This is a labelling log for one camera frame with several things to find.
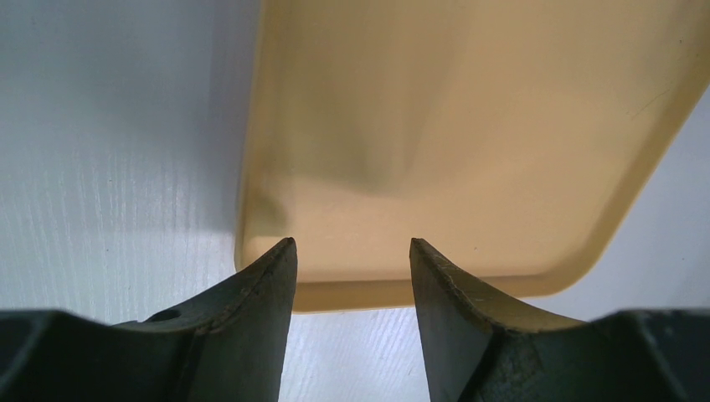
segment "small hole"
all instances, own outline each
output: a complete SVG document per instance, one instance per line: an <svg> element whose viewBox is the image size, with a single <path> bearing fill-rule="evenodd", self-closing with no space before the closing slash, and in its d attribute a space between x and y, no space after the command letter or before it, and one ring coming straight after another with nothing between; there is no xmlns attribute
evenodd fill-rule
<svg viewBox="0 0 710 402"><path fill-rule="evenodd" d="M168 308L167 310L163 310L161 312L157 312L153 314L152 317L148 318L146 322L160 322L160 321L167 321L167 320L172 320L173 318L178 318L180 317L180 312L174 308Z"/></svg>

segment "wood grain texture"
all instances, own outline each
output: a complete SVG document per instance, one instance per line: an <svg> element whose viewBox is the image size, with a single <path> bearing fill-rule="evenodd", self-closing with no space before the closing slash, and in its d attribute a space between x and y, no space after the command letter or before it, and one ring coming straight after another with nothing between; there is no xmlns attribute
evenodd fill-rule
<svg viewBox="0 0 710 402"><path fill-rule="evenodd" d="M258 13L0 5L0 306L120 322L234 273Z"/></svg>
<svg viewBox="0 0 710 402"><path fill-rule="evenodd" d="M99 3L0 3L0 308L143 319L234 272L258 3ZM602 261L536 305L710 304L708 112ZM293 317L282 400L428 398L413 309Z"/></svg>
<svg viewBox="0 0 710 402"><path fill-rule="evenodd" d="M280 401L302 400L428 401L414 309L292 316Z"/></svg>

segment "beige plastic tray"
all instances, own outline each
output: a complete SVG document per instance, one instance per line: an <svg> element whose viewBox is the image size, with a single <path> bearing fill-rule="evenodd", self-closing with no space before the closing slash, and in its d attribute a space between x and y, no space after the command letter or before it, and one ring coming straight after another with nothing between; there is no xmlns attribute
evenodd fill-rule
<svg viewBox="0 0 710 402"><path fill-rule="evenodd" d="M514 296L597 261L710 77L710 2L265 0L239 264L412 302L409 240Z"/></svg>

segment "black plastic piece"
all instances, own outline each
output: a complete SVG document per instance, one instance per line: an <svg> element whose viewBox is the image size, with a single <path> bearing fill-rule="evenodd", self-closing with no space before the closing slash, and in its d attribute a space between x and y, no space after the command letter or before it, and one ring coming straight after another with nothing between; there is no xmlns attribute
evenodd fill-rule
<svg viewBox="0 0 710 402"><path fill-rule="evenodd" d="M709 310L585 323L498 291L425 240L409 258L432 402L710 400Z"/></svg>
<svg viewBox="0 0 710 402"><path fill-rule="evenodd" d="M0 312L0 400L277 401L296 243L145 322Z"/></svg>

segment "scratch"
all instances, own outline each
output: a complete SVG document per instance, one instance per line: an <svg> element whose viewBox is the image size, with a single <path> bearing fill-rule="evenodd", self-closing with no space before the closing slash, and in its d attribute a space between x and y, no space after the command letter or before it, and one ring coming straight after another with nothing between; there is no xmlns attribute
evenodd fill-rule
<svg viewBox="0 0 710 402"><path fill-rule="evenodd" d="M634 120L638 115L641 114L641 112L643 112L644 110L646 110L646 109L648 108L648 106L651 106L651 105L653 104L653 102L655 102L655 101L658 100L658 98L660 98L661 96L664 96L665 94L667 94L667 93L670 92L670 91L671 91L671 88L668 88L667 90L664 90L664 91L661 92L660 94L654 96L653 99L649 100L648 103L646 103L639 111L637 111L637 112L631 117L631 120Z"/></svg>

